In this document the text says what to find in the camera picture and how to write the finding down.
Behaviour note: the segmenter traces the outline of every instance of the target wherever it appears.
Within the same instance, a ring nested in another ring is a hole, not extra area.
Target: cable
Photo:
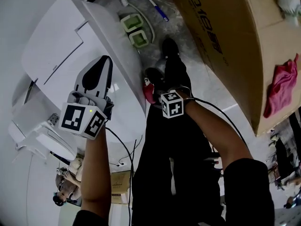
[[[130,209],[130,203],[131,203],[131,192],[132,192],[132,179],[133,179],[133,176],[134,176],[134,164],[133,164],[133,161],[134,161],[134,153],[135,153],[136,142],[137,142],[137,140],[135,140],[135,144],[134,144],[133,159],[132,159],[131,173],[130,173],[130,193],[129,193],[129,197],[128,197],[128,213],[129,213],[129,216],[130,216],[130,220],[129,220],[128,226],[131,226],[131,209]]]
[[[244,144],[246,145],[246,147],[248,148],[248,145],[246,144],[246,141],[244,140],[243,136],[241,135],[240,131],[237,129],[236,125],[233,123],[233,121],[226,115],[226,113],[224,111],[222,111],[220,108],[218,108],[217,106],[211,104],[210,102],[198,99],[198,98],[187,98],[185,100],[196,100],[202,103],[205,103],[207,105],[210,105],[212,107],[214,107],[216,110],[218,110],[220,113],[222,113],[227,119],[228,121],[232,124],[232,126],[235,128],[236,132],[239,134],[240,138],[243,140]]]
[[[140,143],[141,143],[141,141],[142,141],[142,137],[143,137],[143,135],[141,136],[141,139],[140,139],[138,145],[137,145],[136,147],[134,147],[133,151],[131,152],[131,155],[133,154],[134,150],[137,149],[137,147],[140,145]],[[122,159],[127,158],[127,157],[128,157],[128,155],[125,156],[125,157],[123,157],[123,158],[120,158],[118,162],[119,162],[121,165],[123,165],[123,163],[121,163],[120,161],[121,161]]]
[[[132,158],[131,158],[130,152],[128,151],[126,145],[124,145],[124,143],[120,140],[120,138],[119,138],[119,137],[118,137],[118,136],[117,136],[110,128],[106,127],[106,129],[107,129],[110,133],[112,133],[112,134],[113,134],[113,135],[121,142],[121,144],[124,146],[125,150],[127,151],[127,154],[128,154],[128,156],[129,156],[129,158],[130,158],[131,163],[133,164],[133,160],[132,160]]]
[[[129,215],[129,223],[128,226],[131,226],[131,209],[130,209],[130,202],[131,202],[131,187],[132,187],[132,176],[133,176],[133,170],[134,170],[134,166],[133,166],[133,160],[131,157],[130,152],[128,151],[126,145],[120,140],[120,138],[110,129],[106,127],[106,130],[108,130],[110,133],[112,133],[120,142],[121,144],[124,146],[125,150],[127,151],[128,157],[130,158],[131,161],[131,173],[130,173],[130,194],[129,194],[129,199],[128,199],[128,215]]]
[[[114,164],[114,163],[110,163],[110,162],[109,162],[109,164],[110,164],[110,165],[114,165],[114,166],[116,166],[116,167],[120,167],[119,165]]]
[[[31,157],[31,159],[30,159],[30,164],[29,164],[29,169],[28,169],[28,176],[27,176],[27,189],[26,189],[26,209],[25,209],[25,211],[26,211],[26,223],[27,223],[27,226],[29,226],[29,224],[28,224],[28,207],[27,207],[27,204],[28,204],[28,184],[29,184],[29,175],[30,175],[30,169],[31,169],[31,167],[32,167],[32,158],[33,158],[33,154],[32,154],[32,157]]]

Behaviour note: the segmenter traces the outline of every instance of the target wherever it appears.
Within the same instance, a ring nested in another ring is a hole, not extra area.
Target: hand
[[[68,180],[69,182],[72,182],[72,183],[74,182],[73,176],[72,176],[71,173],[68,172],[68,171],[63,172],[63,177],[64,177],[66,180]]]

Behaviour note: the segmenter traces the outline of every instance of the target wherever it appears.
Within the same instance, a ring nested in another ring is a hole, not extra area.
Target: black shoe
[[[171,38],[167,38],[163,41],[162,52],[166,59],[179,57],[179,48],[176,42]]]
[[[149,81],[155,86],[155,90],[164,89],[164,77],[163,74],[156,68],[147,68],[145,70],[145,75]]]

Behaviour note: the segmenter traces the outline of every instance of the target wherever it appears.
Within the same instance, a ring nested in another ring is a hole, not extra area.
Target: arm
[[[58,175],[58,174],[56,175],[56,177],[55,177],[55,185],[56,185],[57,188],[58,188],[59,184],[61,183],[62,179],[63,179],[63,176]]]
[[[288,181],[285,183],[285,185],[291,184],[291,183],[295,183],[296,185],[301,184],[301,177],[299,177],[299,178],[294,178],[294,179],[290,179],[290,180],[288,180]]]
[[[63,173],[63,177],[68,180],[69,182],[72,182],[74,185],[78,186],[80,188],[80,182],[74,178],[74,176],[71,175],[70,172],[66,171]]]
[[[111,177],[105,127],[97,138],[87,140],[81,181],[82,210],[93,212],[109,221]]]
[[[187,98],[182,92],[179,94],[183,98]],[[222,118],[195,101],[191,101],[185,106],[185,112],[197,123],[206,138],[217,149],[221,155],[224,170],[236,160],[252,159],[242,139]]]

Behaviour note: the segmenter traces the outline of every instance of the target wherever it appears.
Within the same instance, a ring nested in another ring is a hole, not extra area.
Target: cardboard box
[[[235,98],[253,131],[260,135],[301,104],[301,77],[292,103],[263,117],[276,65],[301,53],[301,28],[282,17],[277,0],[174,0],[204,62]]]
[[[112,203],[128,204],[129,183],[131,171],[115,172],[111,174]]]

